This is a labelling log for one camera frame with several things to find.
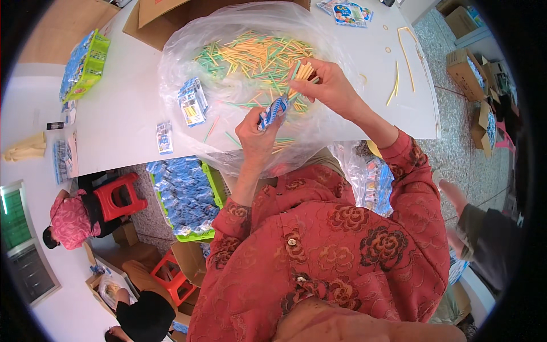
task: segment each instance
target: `red plastic stool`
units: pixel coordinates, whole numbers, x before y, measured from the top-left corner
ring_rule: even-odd
[[[152,275],[152,277],[154,277],[154,279],[156,279],[158,283],[160,283],[163,287],[165,287],[165,289],[171,295],[171,298],[173,298],[174,302],[177,304],[177,306],[179,306],[197,289],[197,286],[187,282],[187,279],[184,276],[184,274],[181,271],[177,271],[175,269],[169,271],[171,275],[173,276],[173,279],[169,282],[156,276],[156,273],[158,273],[158,271],[163,265],[165,265],[166,267],[169,267],[169,265],[167,265],[168,261],[171,261],[172,263],[177,264],[177,260],[174,258],[173,252],[171,250],[169,250],[167,254],[165,254],[163,259],[152,270],[152,272],[150,272],[150,274]],[[178,295],[178,290],[180,288],[186,289],[186,291],[182,293],[182,297]]]
[[[118,177],[114,182],[101,186],[93,192],[99,198],[99,202],[101,202],[101,209],[105,222],[123,215],[132,215],[148,206],[147,200],[141,200],[137,197],[137,193],[133,187],[133,182],[137,179],[138,174],[132,172],[125,176]],[[112,192],[116,194],[122,186],[127,187],[131,204],[119,207],[112,201]]]

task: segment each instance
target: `green plastic basket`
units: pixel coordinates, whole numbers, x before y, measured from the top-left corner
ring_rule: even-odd
[[[214,195],[214,203],[222,209],[224,207],[224,203],[226,203],[226,199],[228,198],[228,194],[226,193],[227,190],[225,190],[224,181],[222,179],[222,175],[220,172],[216,169],[213,169],[206,163],[202,163],[201,169],[203,172],[207,175],[207,179],[209,180],[209,184],[211,185],[211,189],[213,190]],[[150,179],[152,180],[152,184],[155,184],[156,181],[154,179],[154,175],[150,173]],[[158,202],[160,204],[161,209],[164,212],[165,221],[173,228],[173,225],[171,222],[169,222],[169,219],[167,218],[167,209],[165,209],[165,206],[163,202],[161,201],[161,192],[156,191],[156,196],[158,196]],[[202,241],[202,240],[210,240],[214,238],[214,229],[211,229],[210,231],[204,233],[204,234],[196,234],[196,233],[190,233],[187,236],[184,235],[176,235],[177,240],[180,242],[190,242],[190,241]]]
[[[82,76],[71,88],[65,101],[81,98],[95,83],[99,82],[102,77],[104,61],[106,61],[109,46],[110,39],[106,38],[95,29],[95,33],[89,45],[89,51],[85,57]]]

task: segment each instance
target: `speckled floor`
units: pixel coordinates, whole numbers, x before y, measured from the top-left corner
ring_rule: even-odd
[[[458,185],[471,204],[502,210],[511,169],[510,152],[506,148],[494,149],[490,159],[486,159],[482,150],[475,149],[469,128],[478,103],[468,102],[446,73],[446,54],[455,50],[456,37],[435,9],[414,29],[431,70],[443,127],[441,139],[418,140],[418,143],[429,156],[431,166]],[[140,241],[157,246],[164,254],[175,238],[163,218],[145,165],[124,167],[120,171],[124,174],[135,171],[140,175],[135,188],[141,198],[148,200],[148,208],[134,214],[132,219]],[[456,212],[444,194],[441,194],[441,211],[447,227],[457,224]]]

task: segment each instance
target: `window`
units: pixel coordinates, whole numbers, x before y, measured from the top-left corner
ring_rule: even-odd
[[[61,286],[45,258],[28,212],[22,181],[0,187],[0,224],[20,290],[37,305]]]

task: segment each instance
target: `red floral jacket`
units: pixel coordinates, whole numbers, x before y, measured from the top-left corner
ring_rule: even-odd
[[[189,340],[269,340],[310,293],[376,318],[427,322],[450,266],[439,192],[413,138],[399,131],[381,153],[395,176],[389,218],[355,207],[348,182],[321,165],[279,177],[252,208],[228,199],[213,221]]]

